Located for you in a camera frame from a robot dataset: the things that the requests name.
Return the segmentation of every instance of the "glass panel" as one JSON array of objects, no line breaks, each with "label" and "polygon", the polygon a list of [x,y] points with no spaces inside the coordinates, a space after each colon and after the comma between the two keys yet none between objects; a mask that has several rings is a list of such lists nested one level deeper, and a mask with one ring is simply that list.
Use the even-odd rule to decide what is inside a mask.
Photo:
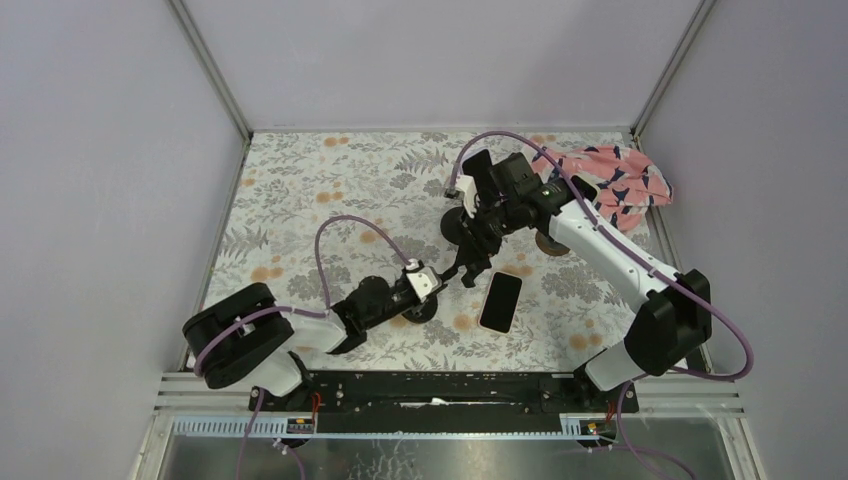
[{"label": "glass panel", "polygon": [[[700,478],[733,478],[721,435],[708,419],[626,420],[634,444],[676,456]],[[237,438],[175,436],[163,480],[235,478]],[[630,452],[562,455],[582,449],[551,440],[330,440],[297,449],[310,480],[428,479],[654,479]],[[688,477],[665,461],[672,478]],[[297,479],[291,454],[281,455],[269,439],[251,439],[242,479]]]}]

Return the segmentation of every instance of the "phone screen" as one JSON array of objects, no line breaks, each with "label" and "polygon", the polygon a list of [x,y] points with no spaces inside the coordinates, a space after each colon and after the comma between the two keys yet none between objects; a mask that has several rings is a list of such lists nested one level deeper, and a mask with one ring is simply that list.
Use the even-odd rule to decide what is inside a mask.
[{"label": "phone screen", "polygon": [[520,278],[495,272],[486,304],[480,314],[480,326],[500,333],[509,333],[520,292]]}]

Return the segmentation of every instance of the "floral pattern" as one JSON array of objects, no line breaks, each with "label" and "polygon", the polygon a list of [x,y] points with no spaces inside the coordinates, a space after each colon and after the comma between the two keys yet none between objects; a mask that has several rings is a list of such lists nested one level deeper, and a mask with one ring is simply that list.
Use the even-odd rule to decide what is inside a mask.
[{"label": "floral pattern", "polygon": [[[456,248],[439,232],[456,201],[442,196],[452,162],[473,136],[451,133],[257,133],[244,165],[218,253],[206,304],[252,282],[269,285],[278,304],[320,308],[313,257],[318,226],[333,215],[359,215],[380,225],[407,255],[441,271]],[[620,133],[542,133],[551,148],[623,144]],[[480,142],[495,159],[520,151],[514,140]],[[629,233],[657,254],[643,223]],[[363,225],[341,222],[321,238],[334,302],[368,275],[389,281],[400,265],[383,240]],[[298,351],[313,369],[568,371],[617,343],[633,314],[586,262],[539,251],[534,232],[508,237],[494,268],[466,289],[458,278],[439,296],[436,318],[424,325],[395,318],[369,332],[354,351],[331,356]],[[477,326],[493,271],[524,281],[512,330]]]}]

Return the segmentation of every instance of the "lavender wall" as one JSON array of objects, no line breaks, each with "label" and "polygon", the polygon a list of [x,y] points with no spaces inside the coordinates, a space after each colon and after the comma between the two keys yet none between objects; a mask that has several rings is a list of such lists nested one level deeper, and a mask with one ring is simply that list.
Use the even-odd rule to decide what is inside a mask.
[{"label": "lavender wall", "polygon": [[[848,3],[719,2],[644,135],[687,267],[756,352],[739,384],[771,478],[844,478]],[[710,344],[723,371],[737,343]]]},{"label": "lavender wall", "polygon": [[189,0],[256,129],[628,126],[698,0]]},{"label": "lavender wall", "polygon": [[0,65],[0,477],[124,478],[240,140],[164,2],[4,2]]}]

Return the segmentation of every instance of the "pink patterned towel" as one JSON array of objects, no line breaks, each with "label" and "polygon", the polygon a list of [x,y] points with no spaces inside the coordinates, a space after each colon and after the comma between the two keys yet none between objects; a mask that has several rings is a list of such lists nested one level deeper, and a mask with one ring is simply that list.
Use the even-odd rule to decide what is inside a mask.
[{"label": "pink patterned towel", "polygon": [[[599,145],[560,153],[542,148],[557,159],[569,175],[582,174],[583,178],[600,188],[595,209],[622,232],[636,228],[649,206],[671,203],[674,192],[671,184],[654,162],[638,150]],[[548,181],[556,178],[556,172],[547,160],[538,153],[532,158],[534,172]]]}]

